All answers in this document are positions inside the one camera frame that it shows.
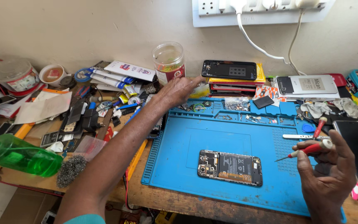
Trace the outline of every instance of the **cluttered desk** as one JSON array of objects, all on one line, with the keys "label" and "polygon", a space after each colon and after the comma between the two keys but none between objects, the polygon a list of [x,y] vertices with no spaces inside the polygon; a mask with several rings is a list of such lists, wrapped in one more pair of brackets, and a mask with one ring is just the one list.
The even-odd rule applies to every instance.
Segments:
[{"label": "cluttered desk", "polygon": [[[181,57],[155,71],[101,61],[75,74],[1,61],[0,182],[62,196],[162,86],[184,75]],[[261,64],[206,60],[202,76],[187,103],[150,131],[109,201],[230,223],[310,223],[292,146],[318,140],[304,152],[331,149],[331,129],[355,154],[358,180],[358,70],[347,79],[266,81]],[[358,223],[358,183],[341,212],[343,223]]]}]

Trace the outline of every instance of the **red screwdriver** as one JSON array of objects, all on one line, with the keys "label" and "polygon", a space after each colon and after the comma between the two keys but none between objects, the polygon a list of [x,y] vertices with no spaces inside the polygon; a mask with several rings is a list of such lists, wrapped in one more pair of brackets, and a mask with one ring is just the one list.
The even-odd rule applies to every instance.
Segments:
[{"label": "red screwdriver", "polygon": [[319,125],[317,126],[316,130],[314,131],[313,140],[316,140],[317,137],[320,135],[321,128],[327,123],[327,118],[320,117]]},{"label": "red screwdriver", "polygon": [[284,157],[282,159],[278,159],[275,162],[283,160],[283,159],[286,159],[286,158],[295,158],[295,157],[298,156],[299,151],[303,151],[304,153],[308,154],[308,153],[312,153],[312,152],[318,152],[321,149],[331,149],[332,146],[333,146],[333,144],[332,144],[332,142],[330,140],[324,139],[320,143],[313,144],[311,146],[306,147],[305,149],[296,150],[295,152],[289,154],[287,157]]}]

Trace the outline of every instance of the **teal sleeve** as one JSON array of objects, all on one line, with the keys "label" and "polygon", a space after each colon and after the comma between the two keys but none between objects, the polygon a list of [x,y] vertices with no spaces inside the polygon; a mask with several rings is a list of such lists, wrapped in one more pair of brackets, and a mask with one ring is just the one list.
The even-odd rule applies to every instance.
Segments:
[{"label": "teal sleeve", "polygon": [[96,214],[86,214],[82,216],[77,216],[64,224],[106,224],[104,219]]}]

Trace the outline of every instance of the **green liquid bottle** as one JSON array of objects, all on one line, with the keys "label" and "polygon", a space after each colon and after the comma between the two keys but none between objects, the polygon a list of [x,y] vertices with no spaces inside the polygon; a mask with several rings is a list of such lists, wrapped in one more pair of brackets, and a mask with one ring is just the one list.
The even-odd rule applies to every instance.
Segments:
[{"label": "green liquid bottle", "polygon": [[10,134],[0,135],[0,166],[50,177],[62,166],[63,158]]}]

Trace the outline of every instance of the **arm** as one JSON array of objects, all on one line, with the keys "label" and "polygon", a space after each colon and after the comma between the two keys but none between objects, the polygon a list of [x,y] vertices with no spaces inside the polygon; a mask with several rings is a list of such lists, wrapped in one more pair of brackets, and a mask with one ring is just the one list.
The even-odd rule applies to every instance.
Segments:
[{"label": "arm", "polygon": [[104,218],[105,204],[147,134],[170,108],[187,101],[192,90],[201,82],[197,77],[171,80],[99,154],[70,185],[55,223],[61,224],[84,214]]},{"label": "arm", "polygon": [[[313,170],[309,157],[298,154],[302,193],[313,223],[341,223],[341,206],[356,185],[354,154],[338,132],[329,132],[334,148],[311,154],[318,164]],[[304,149],[318,141],[299,142],[293,150]]]}]

